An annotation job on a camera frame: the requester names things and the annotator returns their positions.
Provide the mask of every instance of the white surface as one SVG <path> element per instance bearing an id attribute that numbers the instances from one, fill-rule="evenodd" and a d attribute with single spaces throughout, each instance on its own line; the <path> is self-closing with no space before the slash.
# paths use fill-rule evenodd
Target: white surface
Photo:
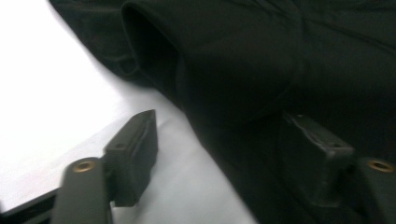
<path id="1" fill-rule="evenodd" d="M 57 188 L 67 164 L 100 157 L 132 115 L 156 109 L 160 151 L 151 182 L 138 206 L 114 210 L 116 223 L 254 223 L 162 95 L 110 74 L 48 2 L 6 1 L 0 10 L 3 211 Z"/>

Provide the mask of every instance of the black garment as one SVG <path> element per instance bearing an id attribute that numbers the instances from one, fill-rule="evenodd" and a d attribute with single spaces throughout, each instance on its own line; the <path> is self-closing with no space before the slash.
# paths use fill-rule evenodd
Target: black garment
<path id="1" fill-rule="evenodd" d="M 262 223 L 355 216 L 299 202 L 272 172 L 283 109 L 396 162 L 395 0 L 50 1 L 111 71 L 185 111 Z"/>

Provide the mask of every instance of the white sheet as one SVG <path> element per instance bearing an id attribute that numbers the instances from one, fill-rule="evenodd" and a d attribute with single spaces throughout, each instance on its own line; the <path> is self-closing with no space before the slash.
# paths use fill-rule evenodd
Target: white sheet
<path id="1" fill-rule="evenodd" d="M 0 6 L 3 212 L 58 188 L 67 164 L 101 157 L 132 115 L 155 109 L 160 150 L 151 182 L 138 206 L 114 209 L 116 223 L 255 223 L 168 100 L 107 71 L 47 1 Z"/>

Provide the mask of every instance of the black cloth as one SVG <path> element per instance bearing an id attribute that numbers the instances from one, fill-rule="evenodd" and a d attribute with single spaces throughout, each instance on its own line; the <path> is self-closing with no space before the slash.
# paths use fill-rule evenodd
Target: black cloth
<path id="1" fill-rule="evenodd" d="M 186 113 L 261 223 L 354 217 L 299 202 L 273 172 L 284 109 L 396 162 L 395 0 L 50 1 L 108 69 Z"/>

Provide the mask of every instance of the brass screw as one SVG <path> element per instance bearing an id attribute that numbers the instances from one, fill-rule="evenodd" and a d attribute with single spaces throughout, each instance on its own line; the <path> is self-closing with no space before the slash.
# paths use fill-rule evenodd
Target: brass screw
<path id="1" fill-rule="evenodd" d="M 395 171 L 395 168 L 383 161 L 369 161 L 369 166 L 372 169 L 375 169 L 377 171 L 380 172 L 384 172 L 384 173 L 393 173 Z"/>
<path id="2" fill-rule="evenodd" d="M 76 173 L 83 173 L 91 170 L 95 166 L 95 163 L 93 161 L 82 161 L 79 164 L 77 164 L 73 170 Z"/>

